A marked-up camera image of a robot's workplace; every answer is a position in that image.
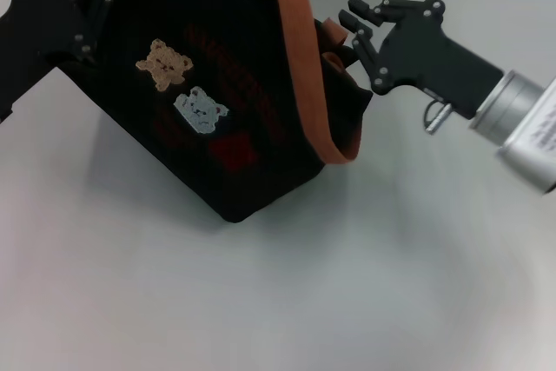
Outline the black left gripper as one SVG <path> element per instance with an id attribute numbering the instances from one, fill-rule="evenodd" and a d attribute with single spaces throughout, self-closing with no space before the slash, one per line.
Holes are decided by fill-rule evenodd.
<path id="1" fill-rule="evenodd" d="M 73 56 L 94 62 L 114 0 L 10 0 L 1 15 L 1 119 L 13 104 Z"/>

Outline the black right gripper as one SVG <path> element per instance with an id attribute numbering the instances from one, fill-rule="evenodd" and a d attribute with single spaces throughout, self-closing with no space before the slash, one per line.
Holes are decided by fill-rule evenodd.
<path id="1" fill-rule="evenodd" d="M 446 5 L 441 0 L 383 0 L 376 6 L 348 0 L 347 6 L 348 11 L 339 12 L 340 24 L 354 34 L 352 49 L 378 95 L 412 86 L 470 120 L 504 76 L 445 34 Z M 361 20 L 377 27 L 394 24 L 378 53 L 371 44 L 373 31 Z"/>

